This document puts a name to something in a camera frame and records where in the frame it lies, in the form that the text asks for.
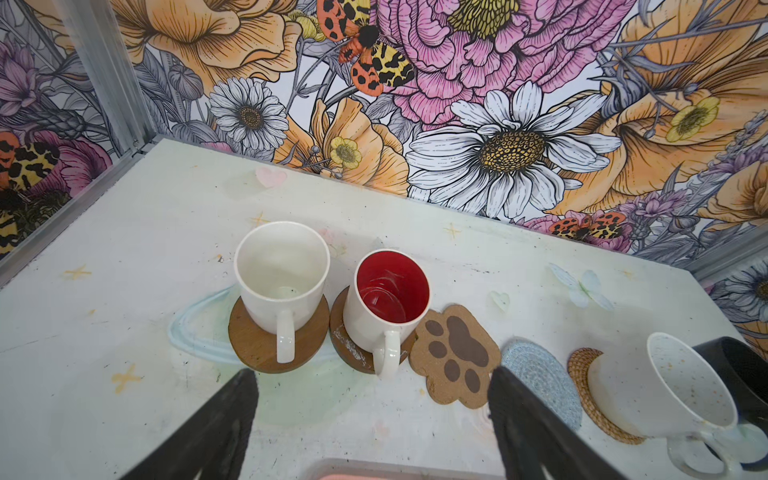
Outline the black mug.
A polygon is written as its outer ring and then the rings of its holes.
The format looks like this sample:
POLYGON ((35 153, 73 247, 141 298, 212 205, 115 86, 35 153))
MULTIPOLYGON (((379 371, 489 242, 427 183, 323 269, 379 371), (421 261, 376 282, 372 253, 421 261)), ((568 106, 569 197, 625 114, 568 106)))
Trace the black mug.
POLYGON ((715 439, 736 456, 747 444, 742 427, 756 427, 767 435, 767 361, 732 337, 710 340, 693 349, 712 366, 734 400, 737 423, 717 433, 715 439))

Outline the white mug red inside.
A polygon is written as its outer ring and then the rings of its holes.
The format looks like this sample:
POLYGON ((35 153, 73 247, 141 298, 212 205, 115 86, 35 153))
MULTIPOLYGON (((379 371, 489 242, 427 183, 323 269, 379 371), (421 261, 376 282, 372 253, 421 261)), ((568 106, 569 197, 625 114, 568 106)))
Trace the white mug red inside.
POLYGON ((372 355, 379 378, 397 373, 402 345, 429 311, 431 294, 426 273, 405 253, 380 249, 357 265, 343 324, 351 341, 372 355))

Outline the white mug off tray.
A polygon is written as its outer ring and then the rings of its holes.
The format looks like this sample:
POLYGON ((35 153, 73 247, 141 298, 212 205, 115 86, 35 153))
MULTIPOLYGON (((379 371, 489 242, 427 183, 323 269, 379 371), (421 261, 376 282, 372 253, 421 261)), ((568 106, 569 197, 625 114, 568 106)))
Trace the white mug off tray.
POLYGON ((254 323, 276 336, 276 361, 295 360, 297 331, 317 310, 330 251, 313 228, 274 221, 250 231, 234 257, 241 298, 254 323))

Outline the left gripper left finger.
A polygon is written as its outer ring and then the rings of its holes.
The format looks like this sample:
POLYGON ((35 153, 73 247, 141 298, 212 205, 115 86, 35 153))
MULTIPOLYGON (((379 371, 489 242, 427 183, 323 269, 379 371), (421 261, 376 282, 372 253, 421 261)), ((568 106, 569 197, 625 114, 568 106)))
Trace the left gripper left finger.
POLYGON ((255 373, 242 369, 125 479, 237 479, 259 400, 255 373))

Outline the grey blue round coaster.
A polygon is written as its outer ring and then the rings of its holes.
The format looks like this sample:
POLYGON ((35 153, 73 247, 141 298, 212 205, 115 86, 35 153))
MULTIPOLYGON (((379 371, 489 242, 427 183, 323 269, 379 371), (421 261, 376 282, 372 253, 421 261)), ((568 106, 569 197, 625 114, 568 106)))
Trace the grey blue round coaster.
POLYGON ((510 370, 571 430, 581 427, 583 409, 565 367, 542 346, 515 337, 501 349, 501 365, 510 370))

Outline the glossy brown round coaster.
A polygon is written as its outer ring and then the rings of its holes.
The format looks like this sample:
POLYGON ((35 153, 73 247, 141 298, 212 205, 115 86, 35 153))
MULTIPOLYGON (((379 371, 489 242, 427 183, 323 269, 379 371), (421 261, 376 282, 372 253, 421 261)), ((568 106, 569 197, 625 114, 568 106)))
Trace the glossy brown round coaster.
POLYGON ((426 313, 424 310, 406 323, 389 322, 371 311, 358 288, 352 285, 333 304, 330 338, 336 352, 350 367, 389 379, 410 355, 416 327, 426 313))

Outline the brown paw print coaster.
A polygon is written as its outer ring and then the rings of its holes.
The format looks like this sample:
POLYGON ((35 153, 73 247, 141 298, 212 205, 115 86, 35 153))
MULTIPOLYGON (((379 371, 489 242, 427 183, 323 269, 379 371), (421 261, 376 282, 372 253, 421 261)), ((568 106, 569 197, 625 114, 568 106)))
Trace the brown paw print coaster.
POLYGON ((436 403, 458 401, 468 409, 479 409, 488 401, 491 375, 501 363, 501 353, 475 316, 453 304, 425 315, 415 329, 409 363, 425 378, 427 393, 436 403))

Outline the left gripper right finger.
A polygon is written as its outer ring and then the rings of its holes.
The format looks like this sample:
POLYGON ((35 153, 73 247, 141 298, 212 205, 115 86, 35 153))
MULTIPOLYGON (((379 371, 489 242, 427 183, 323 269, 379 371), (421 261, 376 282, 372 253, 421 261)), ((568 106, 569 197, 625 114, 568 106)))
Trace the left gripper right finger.
POLYGON ((493 371, 487 397, 506 478, 623 477, 507 368, 493 371))

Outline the matte brown round coaster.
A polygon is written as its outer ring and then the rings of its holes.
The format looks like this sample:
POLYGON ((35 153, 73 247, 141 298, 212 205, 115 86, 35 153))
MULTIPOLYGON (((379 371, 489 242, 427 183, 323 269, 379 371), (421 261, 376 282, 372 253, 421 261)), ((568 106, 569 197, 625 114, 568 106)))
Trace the matte brown round coaster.
POLYGON ((277 361, 277 337, 261 329, 249 316, 243 300, 234 304, 228 325, 229 340, 236 356, 249 368, 267 374, 296 370, 320 350, 330 324, 330 307, 325 296, 309 321, 296 332, 295 358, 289 363, 277 361))

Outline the woven wicker round coaster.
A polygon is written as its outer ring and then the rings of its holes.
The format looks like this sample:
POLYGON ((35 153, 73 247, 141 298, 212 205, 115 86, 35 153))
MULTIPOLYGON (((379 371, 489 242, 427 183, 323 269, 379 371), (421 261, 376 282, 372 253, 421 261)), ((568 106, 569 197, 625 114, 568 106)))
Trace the woven wicker round coaster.
POLYGON ((603 354, 593 348, 579 348, 571 353, 567 361, 567 372, 574 382, 583 410, 606 435, 628 445, 640 445, 645 439, 631 435, 611 422, 597 407, 588 386, 588 370, 591 364, 603 354))

